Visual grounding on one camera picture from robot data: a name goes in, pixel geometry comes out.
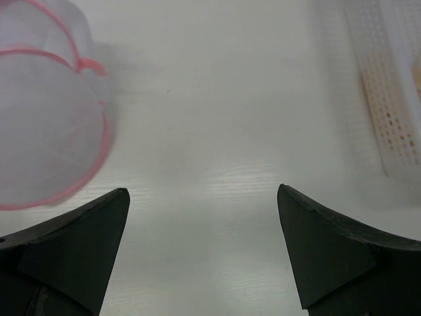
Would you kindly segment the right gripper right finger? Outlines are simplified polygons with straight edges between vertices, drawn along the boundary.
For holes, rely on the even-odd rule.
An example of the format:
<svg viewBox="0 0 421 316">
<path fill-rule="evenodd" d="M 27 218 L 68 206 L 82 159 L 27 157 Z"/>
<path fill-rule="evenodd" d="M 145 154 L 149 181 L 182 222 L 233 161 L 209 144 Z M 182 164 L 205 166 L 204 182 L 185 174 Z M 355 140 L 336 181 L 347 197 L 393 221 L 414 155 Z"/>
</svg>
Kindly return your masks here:
<svg viewBox="0 0 421 316">
<path fill-rule="evenodd" d="M 419 315 L 420 242 L 328 209 L 291 186 L 277 194 L 301 307 L 309 315 Z"/>
</svg>

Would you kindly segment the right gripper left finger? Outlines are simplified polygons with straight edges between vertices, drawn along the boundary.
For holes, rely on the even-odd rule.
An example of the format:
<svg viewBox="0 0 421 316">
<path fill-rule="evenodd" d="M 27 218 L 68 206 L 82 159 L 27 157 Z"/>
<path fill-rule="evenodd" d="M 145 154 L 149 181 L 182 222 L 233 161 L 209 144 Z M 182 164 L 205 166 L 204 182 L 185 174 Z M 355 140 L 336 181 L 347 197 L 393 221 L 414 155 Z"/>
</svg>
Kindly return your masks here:
<svg viewBox="0 0 421 316">
<path fill-rule="evenodd" d="M 1 314 L 98 315 L 129 207 L 117 188 L 1 237 Z"/>
</svg>

